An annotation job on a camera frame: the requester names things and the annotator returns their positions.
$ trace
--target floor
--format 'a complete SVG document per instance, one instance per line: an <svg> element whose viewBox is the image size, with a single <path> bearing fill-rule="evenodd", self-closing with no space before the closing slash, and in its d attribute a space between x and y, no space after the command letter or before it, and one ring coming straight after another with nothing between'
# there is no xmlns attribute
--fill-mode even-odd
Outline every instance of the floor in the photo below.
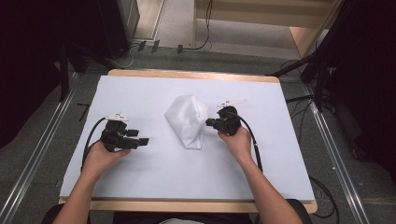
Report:
<svg viewBox="0 0 396 224"><path fill-rule="evenodd" d="M190 21L184 20L181 24L177 24L175 11L189 14L181 10L182 7L191 8L191 1L167 0L163 6L163 13L157 14L161 14L158 30L153 33L148 32L148 34L160 40L160 46L168 48L174 48L179 44L191 46L191 28L188 28ZM203 43L206 37L204 23L204 21L198 22L197 45ZM212 21L211 45L206 45L199 52L186 51L177 54L176 49L159 49L157 53L151 53L150 48L147 47L140 52L134 50L131 55L125 54L117 62L127 64L133 55L134 62L128 69L170 69L264 75L277 71L288 60L301 59L288 30L288 28L278 26ZM45 211L58 201L64 171L84 126L84 119L79 120L85 107L78 104L91 102L99 77L106 74L106 69L102 65L89 59L87 61L90 66L89 70L85 75L78 74L70 105L60 121L58 131L50 139L47 152L36 170L32 183L27 191L23 192L24 197L10 223L38 223ZM303 84L298 81L298 76L298 71L293 71L289 76L281 78L286 99L306 94ZM6 204L6 199L21 175L24 165L29 161L41 134L46 130L51 115L59 106L59 94L58 88L49 95L44 104L25 124L17 138L0 149L1 207ZM294 106L295 104L289 105L290 111ZM301 103L298 110L305 107L306 103ZM351 145L336 116L328 110L324 110L323 116L361 197L370 222L396 223L396 216L394 216L396 187L391 182L388 172L374 162L356 161L351 153ZM340 223L366 223L356 220L351 212L348 198L340 184L339 176L334 171L334 164L323 143L314 114L308 110L304 119L302 118L300 114L293 120L293 124L296 134L300 132L300 129L302 130L300 147L308 173L322 181L332 192L340 210ZM318 213L329 213L332 209L330 201L322 190L315 185L313 188L318 200ZM109 223L111 216L112 213L108 211L92 212L93 223ZM335 216L326 219L312 217L312 219L314 223L335 223Z"/></svg>

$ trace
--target hand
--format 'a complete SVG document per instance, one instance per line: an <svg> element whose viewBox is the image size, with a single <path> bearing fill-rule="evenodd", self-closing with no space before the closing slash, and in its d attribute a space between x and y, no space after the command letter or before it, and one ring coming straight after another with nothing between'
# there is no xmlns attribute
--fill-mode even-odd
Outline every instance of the hand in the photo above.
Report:
<svg viewBox="0 0 396 224"><path fill-rule="evenodd" d="M99 177L108 170L118 159L128 155L131 149L122 149L117 152L109 152L102 141L98 141L91 147L87 159L82 168L82 175L88 176L96 182Z"/></svg>
<svg viewBox="0 0 396 224"><path fill-rule="evenodd" d="M251 136L250 132L244 128L239 127L236 134L233 136L218 132L219 137L227 144L228 149L238 161L252 161L251 158Z"/></svg>

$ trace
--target black cable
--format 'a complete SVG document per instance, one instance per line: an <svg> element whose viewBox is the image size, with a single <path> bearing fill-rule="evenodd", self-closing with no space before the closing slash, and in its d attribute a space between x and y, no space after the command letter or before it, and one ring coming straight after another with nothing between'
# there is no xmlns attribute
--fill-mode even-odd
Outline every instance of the black cable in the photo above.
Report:
<svg viewBox="0 0 396 224"><path fill-rule="evenodd" d="M85 162L85 160L87 159L88 153L90 152L90 149L91 149L90 147L88 147L88 144L89 144L90 141L91 141L92 134L93 134L93 132L95 131L96 127L99 125L99 123L102 122L103 120L105 120L105 118L99 119L99 120L95 123L95 125L93 125L93 128L92 128L92 130L91 130L91 132L90 132L90 135L88 136L87 142L85 143L85 147L84 147L84 153L82 154L81 170L82 170L82 167L84 166L84 162Z"/></svg>
<svg viewBox="0 0 396 224"><path fill-rule="evenodd" d="M292 115L292 113L295 111L295 109L294 109L293 112L290 114L291 119L293 119L293 118L295 118L295 116L297 116L298 114L304 112L304 113L303 113L303 116L302 116L302 118L301 118L301 124L300 124L300 133L299 133L299 138L298 138L299 144L300 144L301 133L302 133L302 129L303 129L304 115L305 115L305 112L306 112L307 108L308 108L313 102L314 102L314 101L311 100L311 101L308 103L308 105L305 107L305 109L299 111L297 114ZM334 214L334 212L335 212L335 214L336 214L336 223L337 223L337 224L340 223L340 213L339 213L339 210L338 210L338 206L337 206L337 204L336 204L336 202L335 202L335 199L334 199L334 197L332 196L332 193L329 191L329 189L328 189L323 183L321 183L320 181L318 181L318 180L315 179L314 177L309 176L309 179L310 179L311 181L313 181L318 187L320 187L320 188L323 190L323 192L327 195L327 197L330 199L330 201L332 202L332 211L330 212L330 214L324 215L324 216L323 216L323 215L319 215L319 214L314 213L313 215L316 216L316 217L320 217L320 218L327 218L327 217L331 217L331 216Z"/></svg>
<svg viewBox="0 0 396 224"><path fill-rule="evenodd" d="M318 181L314 177L309 176L309 179L312 180L318 187L320 187L323 190L323 192L327 195L327 197L330 199L330 201L332 202L332 211L330 212L330 214L322 216L322 215L319 215L317 213L314 213L313 215L316 216L316 217L327 218L327 217L331 217L334 214L334 212L335 212L336 223L337 224L340 223L340 212L338 210L338 206L337 206L337 204L335 202L335 199L332 196L332 194L330 193L329 189L326 188L326 186L323 183L321 183L320 181Z"/></svg>
<svg viewBox="0 0 396 224"><path fill-rule="evenodd" d="M251 139L253 140L253 147L254 147L254 153L256 154L257 166L262 171L262 159L260 157L259 147L257 146L256 138L254 137L253 131L251 131L250 126L248 126L248 123L244 119L242 119L239 115L237 115L233 112L228 112L228 111L226 111L226 113L231 114L231 115L237 117L238 119L242 120L242 122L244 122L244 124L247 126L247 129L251 135Z"/></svg>
<svg viewBox="0 0 396 224"><path fill-rule="evenodd" d="M297 102L297 104L294 106L293 110L291 111L290 116L293 116L294 112L295 112L296 109L297 109L297 106L298 106L301 102L303 102L304 100L305 100L305 99L300 100L299 102Z"/></svg>
<svg viewBox="0 0 396 224"><path fill-rule="evenodd" d="M213 0L209 0L209 3L207 4L206 16L205 16L205 23L206 23L206 30L207 30L205 43L199 48L183 49L183 50L198 50L198 49L203 48L207 44L207 42L209 41L209 34L210 34L210 32L209 32L209 24L210 24L210 17L212 15L212 7L213 7ZM177 49L177 48L172 48L172 47L158 47L158 48L159 49Z"/></svg>
<svg viewBox="0 0 396 224"><path fill-rule="evenodd" d="M210 17L211 17L211 15L212 15L212 7L213 7L213 0L209 0L209 4L207 4L207 8L206 8L206 17L205 17L205 21L206 21L206 30L207 30L206 41L205 41L205 43L204 43L201 47L199 47L199 48L195 48L195 49L186 49L186 50L198 50L198 49L203 48L203 47L206 45L207 41L209 40L209 34L210 34L210 31L209 31L209 24L210 24Z"/></svg>
<svg viewBox="0 0 396 224"><path fill-rule="evenodd" d="M305 99L314 99L315 95L311 94L311 95L305 95L305 96L299 96L299 97L295 97L295 98L291 98L291 99L287 99L286 103L291 103L291 102L295 102L295 101L299 101L299 100L305 100Z"/></svg>
<svg viewBox="0 0 396 224"><path fill-rule="evenodd" d="M312 104L312 102L313 101L310 101L309 104L305 107L303 116L301 117L300 132L299 132L299 135L298 135L298 143L299 144L300 144L300 140L301 140L301 133L303 132L303 121L304 121L305 112L306 112L306 109L308 109L308 107Z"/></svg>

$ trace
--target cable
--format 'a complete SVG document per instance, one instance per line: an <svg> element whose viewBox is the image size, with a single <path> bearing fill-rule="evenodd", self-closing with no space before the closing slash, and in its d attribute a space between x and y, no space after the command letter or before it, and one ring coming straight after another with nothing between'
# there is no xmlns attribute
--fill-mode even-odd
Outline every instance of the cable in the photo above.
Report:
<svg viewBox="0 0 396 224"><path fill-rule="evenodd" d="M132 50L137 47L139 47L139 45L131 46L131 49L129 50L129 55L131 56L131 62L128 63L127 65L121 65L119 63L114 62L113 60L111 60L111 62L113 62L115 65L117 65L121 68L127 68L127 67L131 66L134 63L134 56L132 56Z"/></svg>
<svg viewBox="0 0 396 224"><path fill-rule="evenodd" d="M314 102L313 100L310 100L309 103L307 104L307 106L305 107L305 109L299 111L299 112L298 112L297 114L295 114L295 115L292 115L292 114L294 113L294 111L295 111L295 108L297 107L297 104L296 104L296 106L294 107L293 112L290 113L291 119L295 118L295 116L297 116L298 114L303 113L303 116L302 116L302 118L301 118L300 133L299 133L299 138L298 138L298 143L299 143L299 144L300 144L301 134L302 134L302 130L303 130L304 115L305 115L305 112L306 112L307 108L308 108L313 102ZM309 176L309 179L310 179L311 181L313 181L318 187L320 187L320 188L323 190L323 192L327 195L327 197L328 197L328 198L331 200L331 202L332 202L332 211L330 212L330 214L324 215L324 216L323 216L323 215L319 215L319 214L314 213L313 215L316 216L316 217L320 217L320 218L327 218L327 217L331 217L331 216L334 214L334 212L335 212L335 215L336 215L336 223L339 224L339 223L340 223L340 213L339 213L338 206L337 206L337 204L336 204L336 202L335 202L335 199L334 199L334 197L332 196L331 192L329 191L329 189L328 189L323 183L321 183L320 181L318 181L318 180L315 179L314 177Z"/></svg>
<svg viewBox="0 0 396 224"><path fill-rule="evenodd" d="M308 109L308 107L312 104L312 100L309 102L309 104L305 107L305 109L304 109L304 113L303 113L303 116L301 117L301 123L300 123L300 132L299 132L299 134L298 134L298 143L300 144L300 140L301 140L301 133L303 132L303 121L304 121L304 116L305 116L305 112L306 112L306 109Z"/></svg>
<svg viewBox="0 0 396 224"><path fill-rule="evenodd" d="M250 126L248 126L248 123L244 119L242 119L239 115L237 115L233 112L229 112L229 111L226 111L226 113L231 114L231 115L237 117L238 119L242 120L242 122L244 122L244 124L247 126L247 129L251 135L251 139L253 140L253 146L254 146L254 152L256 154L257 166L262 171L262 159L260 157L259 147L257 146L256 138L254 137L253 131L251 131Z"/></svg>
<svg viewBox="0 0 396 224"><path fill-rule="evenodd" d="M105 118L99 119L99 120L95 123L95 125L93 125L93 128L92 128L92 130L91 130L91 132L90 132L90 135L88 136L87 142L85 143L85 147L84 147L84 153L82 154L81 171L82 171L82 167L84 166L84 162L85 162L85 160L87 159L88 153L90 152L90 149L91 149L91 147L88 147L88 144L89 144L90 141L91 141L92 134L93 134L93 132L95 131L96 127L97 127L97 126L100 124L100 122L102 122L103 120L105 120Z"/></svg>
<svg viewBox="0 0 396 224"><path fill-rule="evenodd" d="M203 47L206 45L207 41L209 40L209 34L210 34L210 31L209 31L209 24L210 24L210 17L211 17L211 15L212 15L212 7L213 7L213 0L209 0L209 4L207 4L207 8L206 8L206 17L205 17L205 21L206 21L206 30L207 30L206 41L205 41L205 43L204 43L201 47L199 47L199 48L195 48L195 49L186 49L186 50L198 50L198 49L203 48Z"/></svg>
<svg viewBox="0 0 396 224"><path fill-rule="evenodd" d="M326 188L326 186L323 183L321 183L320 181L318 181L314 177L309 176L309 179L311 181L313 181L318 187L320 187L323 190L323 192L327 195L327 197L330 199L330 201L332 202L332 211L330 212L330 214L323 216L323 215L319 215L317 213L314 213L313 215L316 216L316 217L320 217L320 218L327 218L327 217L331 217L334 214L334 212L335 212L336 223L337 224L340 223L340 212L338 210L337 204L335 203L335 199L332 196L332 194L330 193L329 189Z"/></svg>

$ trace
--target white wire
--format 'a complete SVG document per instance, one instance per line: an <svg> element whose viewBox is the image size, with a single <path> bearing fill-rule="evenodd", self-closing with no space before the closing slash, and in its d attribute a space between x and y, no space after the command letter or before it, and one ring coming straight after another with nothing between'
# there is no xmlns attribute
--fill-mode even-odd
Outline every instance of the white wire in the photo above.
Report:
<svg viewBox="0 0 396 224"><path fill-rule="evenodd" d="M121 65L119 63L114 62L113 60L111 60L111 62L113 62L115 65L118 65L121 68L127 68L127 67L131 66L134 63L134 56L132 56L132 50L137 47L139 47L139 46L137 45L137 46L131 47L131 49L129 50L129 55L131 56L131 62L128 63L127 65Z"/></svg>

